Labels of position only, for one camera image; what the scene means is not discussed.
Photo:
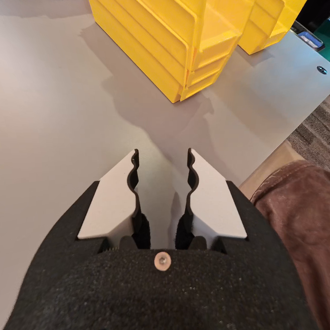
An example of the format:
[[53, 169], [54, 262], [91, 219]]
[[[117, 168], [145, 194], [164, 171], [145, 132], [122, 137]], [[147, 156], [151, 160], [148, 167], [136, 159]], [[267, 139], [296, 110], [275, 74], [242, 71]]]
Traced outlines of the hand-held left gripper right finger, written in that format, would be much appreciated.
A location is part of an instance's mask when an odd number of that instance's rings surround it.
[[185, 229], [211, 249], [218, 238], [246, 239], [247, 232], [227, 181], [196, 150], [188, 149]]

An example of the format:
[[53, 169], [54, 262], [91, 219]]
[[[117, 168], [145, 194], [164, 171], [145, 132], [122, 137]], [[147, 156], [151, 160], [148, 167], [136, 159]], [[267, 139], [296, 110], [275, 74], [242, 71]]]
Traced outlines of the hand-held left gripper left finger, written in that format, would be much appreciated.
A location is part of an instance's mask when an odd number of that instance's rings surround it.
[[135, 187], [138, 184], [139, 151], [132, 150], [98, 182], [77, 238], [107, 238], [119, 244], [141, 226], [141, 207]]

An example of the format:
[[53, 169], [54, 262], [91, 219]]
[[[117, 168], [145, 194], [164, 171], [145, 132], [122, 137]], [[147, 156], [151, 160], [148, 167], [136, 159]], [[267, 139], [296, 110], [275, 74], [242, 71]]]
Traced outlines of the grey desk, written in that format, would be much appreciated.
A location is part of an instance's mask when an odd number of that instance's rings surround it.
[[329, 95], [329, 61], [294, 33], [237, 47], [172, 104], [95, 23], [88, 1], [1, 1], [1, 329], [44, 237], [133, 149], [151, 247], [173, 247], [195, 149], [240, 186]]

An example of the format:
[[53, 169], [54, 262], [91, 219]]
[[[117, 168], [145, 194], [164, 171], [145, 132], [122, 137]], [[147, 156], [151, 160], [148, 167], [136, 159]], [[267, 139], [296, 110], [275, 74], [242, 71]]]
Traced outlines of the person's brown trousers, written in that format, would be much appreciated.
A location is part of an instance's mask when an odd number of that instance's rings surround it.
[[270, 174], [250, 201], [286, 246], [318, 326], [330, 329], [329, 171], [293, 161]]

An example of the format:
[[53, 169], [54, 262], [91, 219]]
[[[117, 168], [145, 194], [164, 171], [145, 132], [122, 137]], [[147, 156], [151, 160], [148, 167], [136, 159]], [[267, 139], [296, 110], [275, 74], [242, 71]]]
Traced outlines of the small blue box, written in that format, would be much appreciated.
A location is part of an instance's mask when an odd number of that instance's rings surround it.
[[323, 41], [318, 39], [315, 35], [313, 35], [311, 32], [303, 31], [298, 34], [298, 37], [302, 39], [306, 44], [308, 44], [311, 48], [317, 50], [319, 48], [324, 47]]

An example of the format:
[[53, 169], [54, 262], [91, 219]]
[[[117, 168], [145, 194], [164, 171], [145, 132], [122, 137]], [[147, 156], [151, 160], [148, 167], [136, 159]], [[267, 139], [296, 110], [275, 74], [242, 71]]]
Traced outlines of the green mat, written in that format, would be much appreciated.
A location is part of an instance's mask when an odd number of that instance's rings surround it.
[[325, 47], [330, 45], [330, 18], [326, 19], [313, 34], [323, 41]]

